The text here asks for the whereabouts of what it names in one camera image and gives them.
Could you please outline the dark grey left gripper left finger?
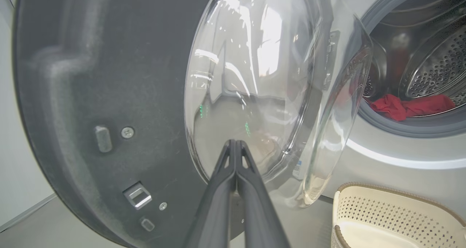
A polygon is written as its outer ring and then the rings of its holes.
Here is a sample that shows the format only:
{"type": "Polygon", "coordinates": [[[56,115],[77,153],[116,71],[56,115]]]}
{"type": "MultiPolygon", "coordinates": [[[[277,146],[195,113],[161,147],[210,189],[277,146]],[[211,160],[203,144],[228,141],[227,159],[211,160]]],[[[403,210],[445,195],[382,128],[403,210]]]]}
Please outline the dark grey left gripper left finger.
{"type": "Polygon", "coordinates": [[[195,218],[184,241],[185,248],[228,248],[230,210],[235,191],[235,140],[224,144],[195,218]]]}

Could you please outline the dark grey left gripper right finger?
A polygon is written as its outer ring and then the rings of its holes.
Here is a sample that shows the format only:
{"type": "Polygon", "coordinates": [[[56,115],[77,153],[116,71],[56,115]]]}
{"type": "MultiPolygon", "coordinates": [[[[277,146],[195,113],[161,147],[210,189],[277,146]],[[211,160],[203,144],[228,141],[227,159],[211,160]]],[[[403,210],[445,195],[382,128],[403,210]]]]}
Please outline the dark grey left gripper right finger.
{"type": "Polygon", "coordinates": [[[248,145],[236,141],[238,193],[245,205],[246,248],[289,248],[282,227],[248,145]]]}

